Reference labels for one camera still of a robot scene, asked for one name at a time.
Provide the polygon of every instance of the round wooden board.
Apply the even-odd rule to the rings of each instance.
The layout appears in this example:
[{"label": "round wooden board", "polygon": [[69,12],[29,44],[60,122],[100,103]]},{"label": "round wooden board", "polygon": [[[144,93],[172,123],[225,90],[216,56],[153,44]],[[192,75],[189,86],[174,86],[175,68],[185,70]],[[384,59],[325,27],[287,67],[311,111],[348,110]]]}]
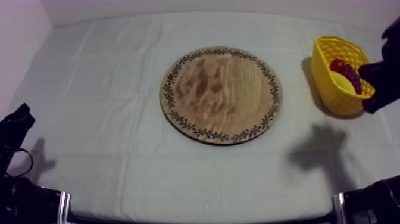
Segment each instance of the round wooden board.
[{"label": "round wooden board", "polygon": [[231,47],[202,48],[170,67],[160,102],[181,133],[229,145],[270,128],[280,111],[282,89],[274,71],[256,56]]}]

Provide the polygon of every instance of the yellow plastic basket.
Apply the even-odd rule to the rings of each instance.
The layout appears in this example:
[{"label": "yellow plastic basket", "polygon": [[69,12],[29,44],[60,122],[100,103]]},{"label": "yellow plastic basket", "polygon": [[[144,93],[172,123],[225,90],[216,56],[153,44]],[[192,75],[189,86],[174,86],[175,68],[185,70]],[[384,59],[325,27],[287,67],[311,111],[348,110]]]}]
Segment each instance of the yellow plastic basket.
[{"label": "yellow plastic basket", "polygon": [[351,93],[339,86],[333,78],[333,72],[329,69],[330,63],[336,58],[350,64],[356,72],[360,65],[368,64],[368,59],[360,47],[339,37],[321,36],[314,43],[311,71],[322,102],[337,115],[357,114],[363,111],[362,101],[369,99],[375,93],[375,89],[364,80],[361,80],[361,95]]}]

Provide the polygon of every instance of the red grape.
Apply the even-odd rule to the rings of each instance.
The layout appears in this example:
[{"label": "red grape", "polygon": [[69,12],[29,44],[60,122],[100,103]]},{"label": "red grape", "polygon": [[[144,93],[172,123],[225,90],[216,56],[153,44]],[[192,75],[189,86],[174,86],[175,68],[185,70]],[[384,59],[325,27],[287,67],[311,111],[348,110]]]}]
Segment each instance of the red grape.
[{"label": "red grape", "polygon": [[330,70],[331,71],[335,71],[337,73],[342,73],[344,68],[345,68],[345,62],[344,60],[341,59],[334,59],[331,63],[330,63]]},{"label": "red grape", "polygon": [[330,69],[331,71],[335,71],[345,76],[346,79],[351,82],[357,94],[362,93],[363,88],[361,86],[360,77],[357,75],[351,65],[345,64],[345,62],[341,59],[335,59],[330,63]]}]

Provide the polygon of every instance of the decorative leaf border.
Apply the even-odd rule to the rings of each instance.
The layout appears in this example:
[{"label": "decorative leaf border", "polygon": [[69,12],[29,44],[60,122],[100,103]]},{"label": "decorative leaf border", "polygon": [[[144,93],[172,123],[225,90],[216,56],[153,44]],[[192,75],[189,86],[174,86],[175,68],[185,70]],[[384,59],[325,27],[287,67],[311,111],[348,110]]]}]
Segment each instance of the decorative leaf border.
[{"label": "decorative leaf border", "polygon": [[[268,84],[270,85],[270,93],[272,95],[273,105],[269,108],[267,114],[261,119],[260,124],[254,125],[251,129],[245,129],[242,133],[228,135],[225,133],[217,133],[211,130],[206,129],[198,129],[195,124],[191,124],[188,122],[186,118],[181,116],[175,108],[175,100],[174,100],[174,91],[173,85],[175,84],[175,79],[179,75],[179,71],[182,69],[182,66],[186,64],[188,61],[193,61],[194,59],[201,57],[203,55],[224,55],[230,54],[232,56],[237,56],[240,58],[245,58],[250,61],[256,62],[258,68],[262,71],[262,74],[269,79]],[[171,72],[167,75],[167,79],[165,81],[164,86],[162,86],[162,94],[165,97],[166,106],[170,110],[168,115],[171,119],[175,120],[175,122],[180,126],[182,130],[190,131],[197,137],[206,137],[208,139],[218,139],[221,143],[229,142],[231,140],[233,143],[239,143],[242,141],[247,141],[252,138],[257,137],[258,135],[264,133],[266,130],[270,128],[270,122],[273,121],[275,115],[279,112],[279,104],[281,102],[281,98],[279,97],[279,85],[276,83],[276,77],[268,68],[265,62],[259,60],[256,56],[245,52],[243,50],[234,49],[234,48],[206,48],[196,50],[192,53],[189,53],[183,56],[178,63],[175,63]]]}]

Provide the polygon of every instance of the white cloth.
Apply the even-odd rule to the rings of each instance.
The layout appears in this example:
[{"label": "white cloth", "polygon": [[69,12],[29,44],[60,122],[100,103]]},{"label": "white cloth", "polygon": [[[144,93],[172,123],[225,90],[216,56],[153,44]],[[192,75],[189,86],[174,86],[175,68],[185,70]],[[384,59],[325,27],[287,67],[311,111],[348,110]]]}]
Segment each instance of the white cloth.
[{"label": "white cloth", "polygon": [[[360,188],[400,172],[400,107],[349,120],[318,109],[304,73],[321,35],[344,36],[372,61],[380,58],[379,33],[278,15],[158,14],[59,27],[10,111],[22,102],[32,108],[36,123],[23,146],[43,139],[43,161],[55,166],[43,170],[39,185],[72,193],[74,211],[201,223],[324,215],[338,187]],[[244,49],[276,72],[283,107],[259,138],[204,145],[163,116],[165,72],[183,54],[208,46]],[[333,149],[335,135],[319,139],[313,125],[347,139]]]}]

